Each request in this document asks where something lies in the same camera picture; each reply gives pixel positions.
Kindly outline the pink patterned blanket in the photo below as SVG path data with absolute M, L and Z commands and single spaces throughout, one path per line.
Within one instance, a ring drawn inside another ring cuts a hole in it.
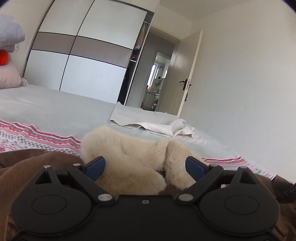
M 80 156 L 81 141 L 74 136 L 60 136 L 38 130 L 34 125 L 24 126 L 1 120 L 1 152 L 41 149 Z

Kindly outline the pink pillow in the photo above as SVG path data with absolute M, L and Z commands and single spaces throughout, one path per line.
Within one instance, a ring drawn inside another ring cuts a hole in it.
M 21 85 L 21 77 L 12 59 L 0 67 L 0 89 L 16 88 Z

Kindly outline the red plush toy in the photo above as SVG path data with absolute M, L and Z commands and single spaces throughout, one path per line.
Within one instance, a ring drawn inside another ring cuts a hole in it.
M 5 50 L 0 50 L 0 66 L 6 65 L 9 61 L 9 54 Z

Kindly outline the brown coat with fur collar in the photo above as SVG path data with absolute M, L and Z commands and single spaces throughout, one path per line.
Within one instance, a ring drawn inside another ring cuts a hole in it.
M 103 157 L 106 166 L 96 184 L 114 202 L 93 207 L 80 226 L 59 235 L 34 235 L 16 226 L 11 207 L 45 165 L 55 171 L 88 164 Z M 149 141 L 116 132 L 107 126 L 87 133 L 81 155 L 28 149 L 1 154 L 1 240 L 295 240 L 295 202 L 280 203 L 272 230 L 257 235 L 231 235 L 206 223 L 197 207 L 177 197 L 195 183 L 185 169 L 192 150 L 170 140 Z M 292 184 L 255 174 L 276 198 Z

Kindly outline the grey bed sheet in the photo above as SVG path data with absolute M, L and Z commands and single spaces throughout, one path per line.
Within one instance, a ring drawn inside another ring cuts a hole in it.
M 115 105 L 34 85 L 1 89 L 1 120 L 34 125 L 38 130 L 81 140 L 91 130 L 109 126 L 117 132 L 147 140 L 163 137 L 143 129 L 111 125 Z

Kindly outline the white sliding wardrobe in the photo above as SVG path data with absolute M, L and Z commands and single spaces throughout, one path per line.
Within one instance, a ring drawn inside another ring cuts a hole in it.
M 154 10 L 143 1 L 53 1 L 32 42 L 32 85 L 116 103 Z

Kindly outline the grey folded blanket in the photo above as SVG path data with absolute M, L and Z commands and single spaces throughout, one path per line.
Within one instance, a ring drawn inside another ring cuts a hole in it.
M 13 53 L 16 45 L 25 40 L 25 31 L 10 15 L 1 14 L 1 50 Z

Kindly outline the white folded towel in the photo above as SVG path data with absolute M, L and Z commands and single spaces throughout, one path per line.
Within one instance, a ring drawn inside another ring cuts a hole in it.
M 109 123 L 135 130 L 143 128 L 148 132 L 169 138 L 195 136 L 195 128 L 188 125 L 184 119 L 168 113 L 125 106 L 120 102 L 115 105 Z

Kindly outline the cream bedroom door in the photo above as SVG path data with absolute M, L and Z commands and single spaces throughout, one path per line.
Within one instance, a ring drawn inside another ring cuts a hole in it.
M 161 91 L 157 111 L 180 116 L 185 103 L 188 90 L 183 91 L 183 83 L 179 81 L 188 79 L 191 83 L 196 65 L 203 31 L 197 31 L 182 39 L 177 50 L 173 53 L 169 66 L 168 76 Z

